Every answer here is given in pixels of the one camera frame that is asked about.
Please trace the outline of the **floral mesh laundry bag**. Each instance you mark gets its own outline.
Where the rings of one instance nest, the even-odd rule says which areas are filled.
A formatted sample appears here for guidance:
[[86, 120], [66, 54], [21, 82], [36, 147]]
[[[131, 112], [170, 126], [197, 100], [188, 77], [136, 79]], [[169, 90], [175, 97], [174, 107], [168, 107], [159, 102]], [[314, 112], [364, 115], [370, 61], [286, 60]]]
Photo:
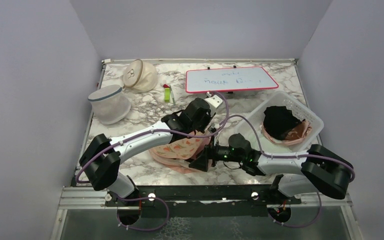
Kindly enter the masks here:
[[190, 160], [194, 161], [197, 155], [210, 143], [211, 138], [183, 138], [173, 143], [159, 145], [149, 150], [151, 157], [158, 163], [181, 174], [199, 172], [190, 168]]

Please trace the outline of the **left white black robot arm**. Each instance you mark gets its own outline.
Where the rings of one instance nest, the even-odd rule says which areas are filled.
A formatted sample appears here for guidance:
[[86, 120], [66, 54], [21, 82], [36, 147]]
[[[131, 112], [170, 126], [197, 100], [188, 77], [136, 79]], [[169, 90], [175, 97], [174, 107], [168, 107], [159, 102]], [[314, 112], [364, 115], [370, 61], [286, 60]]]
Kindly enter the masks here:
[[124, 205], [132, 205], [137, 200], [134, 182], [119, 172], [119, 167], [131, 157], [151, 148], [171, 144], [182, 139], [198, 139], [203, 135], [217, 113], [223, 100], [216, 95], [205, 99], [196, 98], [177, 112], [164, 116], [155, 124], [137, 132], [113, 138], [103, 133], [95, 136], [79, 159], [79, 174], [85, 174], [95, 191], [108, 189], [118, 195]]

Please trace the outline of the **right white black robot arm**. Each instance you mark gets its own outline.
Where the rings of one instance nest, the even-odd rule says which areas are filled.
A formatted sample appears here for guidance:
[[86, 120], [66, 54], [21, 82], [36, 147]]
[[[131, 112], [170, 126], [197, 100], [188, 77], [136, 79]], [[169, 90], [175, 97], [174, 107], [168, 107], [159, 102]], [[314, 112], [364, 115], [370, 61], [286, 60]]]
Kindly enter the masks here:
[[261, 153], [240, 133], [231, 135], [227, 146], [211, 140], [189, 167], [207, 172], [220, 161], [239, 163], [251, 176], [278, 174], [280, 179], [268, 190], [269, 199], [276, 204], [306, 193], [343, 200], [355, 177], [351, 163], [322, 145], [313, 144], [299, 152]]

